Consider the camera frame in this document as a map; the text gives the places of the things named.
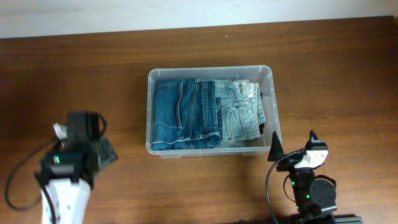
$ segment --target plastic bin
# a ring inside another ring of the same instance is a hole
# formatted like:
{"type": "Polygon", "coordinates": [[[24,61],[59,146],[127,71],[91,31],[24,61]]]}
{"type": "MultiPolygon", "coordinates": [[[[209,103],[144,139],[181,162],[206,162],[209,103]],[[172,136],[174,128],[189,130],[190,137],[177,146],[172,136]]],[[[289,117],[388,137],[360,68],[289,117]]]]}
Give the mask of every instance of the plastic bin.
{"type": "Polygon", "coordinates": [[[239,67],[214,67],[214,68],[158,68],[153,69],[148,75],[148,107],[147,107],[147,139],[146,148],[149,153],[162,158],[179,158],[185,156],[219,156],[242,154],[261,155],[271,148],[272,133],[276,131],[282,143],[280,133],[278,109],[276,106],[274,81],[272,71],[265,65],[239,66],[239,67]],[[258,139],[248,141],[248,147],[221,148],[221,149],[181,149],[154,151],[150,148],[152,142],[152,131],[154,122],[152,120],[152,97],[155,84],[160,79],[184,79],[184,78],[214,78],[219,80],[242,80],[248,79],[260,86],[262,103],[266,116],[263,135],[258,139]]]}

